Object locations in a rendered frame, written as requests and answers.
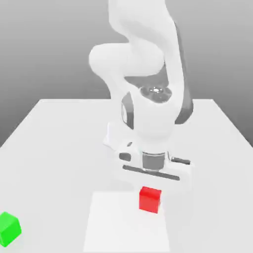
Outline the small green cube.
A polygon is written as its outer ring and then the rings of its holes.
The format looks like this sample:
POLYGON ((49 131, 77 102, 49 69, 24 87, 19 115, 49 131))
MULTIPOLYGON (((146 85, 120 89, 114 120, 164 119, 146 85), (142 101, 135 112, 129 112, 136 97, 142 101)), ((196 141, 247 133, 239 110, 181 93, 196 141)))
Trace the small green cube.
POLYGON ((7 247, 22 233, 19 219, 3 212, 0 214, 0 244, 7 247))

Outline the small red cube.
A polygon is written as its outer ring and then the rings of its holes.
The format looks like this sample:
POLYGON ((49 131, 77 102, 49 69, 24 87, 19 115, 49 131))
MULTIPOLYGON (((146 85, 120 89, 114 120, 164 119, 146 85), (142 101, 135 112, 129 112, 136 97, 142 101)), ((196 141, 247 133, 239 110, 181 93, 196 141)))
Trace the small red cube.
POLYGON ((161 190, 143 186, 139 192, 139 208, 143 211, 158 213, 161 193, 161 190))

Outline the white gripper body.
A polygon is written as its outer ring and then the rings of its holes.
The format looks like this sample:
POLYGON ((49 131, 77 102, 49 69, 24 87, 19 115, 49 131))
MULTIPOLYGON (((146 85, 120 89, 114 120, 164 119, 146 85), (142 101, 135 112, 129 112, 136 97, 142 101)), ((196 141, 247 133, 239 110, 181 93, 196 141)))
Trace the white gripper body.
POLYGON ((118 157, 118 179, 134 188, 191 189, 191 164, 171 161, 168 156, 118 157))

